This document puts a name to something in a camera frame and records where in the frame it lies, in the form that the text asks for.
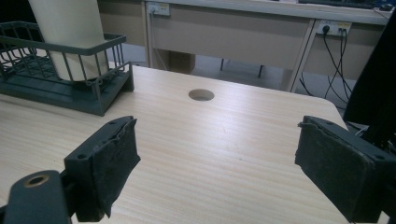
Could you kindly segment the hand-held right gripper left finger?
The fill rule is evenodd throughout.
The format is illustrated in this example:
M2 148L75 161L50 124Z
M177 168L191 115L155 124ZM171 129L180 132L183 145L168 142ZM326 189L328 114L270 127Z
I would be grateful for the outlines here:
M126 116L107 122L64 159L69 213L80 222L111 215L128 177L140 162L134 126Z

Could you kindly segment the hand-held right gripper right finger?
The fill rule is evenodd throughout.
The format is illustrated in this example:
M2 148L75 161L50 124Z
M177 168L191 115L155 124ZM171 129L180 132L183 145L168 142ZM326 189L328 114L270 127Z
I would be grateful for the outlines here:
M396 221L396 156L326 119L305 116L299 127L295 163L347 221Z

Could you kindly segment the dark wire basket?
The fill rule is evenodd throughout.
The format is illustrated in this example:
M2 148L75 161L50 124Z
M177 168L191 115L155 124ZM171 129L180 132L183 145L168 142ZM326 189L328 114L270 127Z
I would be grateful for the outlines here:
M134 90L124 35L76 48L44 41L37 24L0 23L0 93L103 116L121 91Z

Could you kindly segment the white tumbler with lid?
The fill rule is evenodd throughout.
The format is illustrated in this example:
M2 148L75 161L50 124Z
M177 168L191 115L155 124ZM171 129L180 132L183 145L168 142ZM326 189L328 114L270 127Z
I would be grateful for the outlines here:
M90 49L105 43L97 0L28 0L47 44ZM59 78L85 81L106 72L101 51L89 56L51 51Z

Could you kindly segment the black curtain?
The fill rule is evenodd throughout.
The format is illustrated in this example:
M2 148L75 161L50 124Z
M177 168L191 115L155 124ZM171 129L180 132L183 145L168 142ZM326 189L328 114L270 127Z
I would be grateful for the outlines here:
M354 86L343 119L367 125L361 138L381 149L396 134L396 9Z

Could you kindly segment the black keyboard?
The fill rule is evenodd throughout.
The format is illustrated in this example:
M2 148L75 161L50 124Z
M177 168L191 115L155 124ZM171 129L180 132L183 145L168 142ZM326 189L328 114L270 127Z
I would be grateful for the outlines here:
M352 7L362 9L373 9L374 3L364 3L358 0L298 0L299 4L312 4L312 5L324 5L332 7Z

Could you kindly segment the beige office desk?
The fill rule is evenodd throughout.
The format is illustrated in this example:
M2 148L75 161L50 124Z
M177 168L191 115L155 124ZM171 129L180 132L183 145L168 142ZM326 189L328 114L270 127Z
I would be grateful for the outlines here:
M170 5L149 15L147 2ZM151 68L169 70L169 52L206 55L283 69L281 90L304 72L330 76L333 61L359 78L390 15L379 9L298 4L289 0L98 0L103 28L146 49ZM317 33L321 20L346 21L347 35Z

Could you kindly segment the white wall power strip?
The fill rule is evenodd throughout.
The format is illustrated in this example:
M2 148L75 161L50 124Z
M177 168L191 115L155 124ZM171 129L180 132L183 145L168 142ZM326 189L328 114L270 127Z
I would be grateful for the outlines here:
M347 35L351 26L351 22L321 20L318 24L317 33L333 36Z
M159 16L170 15L170 5L167 3L147 2L147 7L148 7L149 15L159 15Z

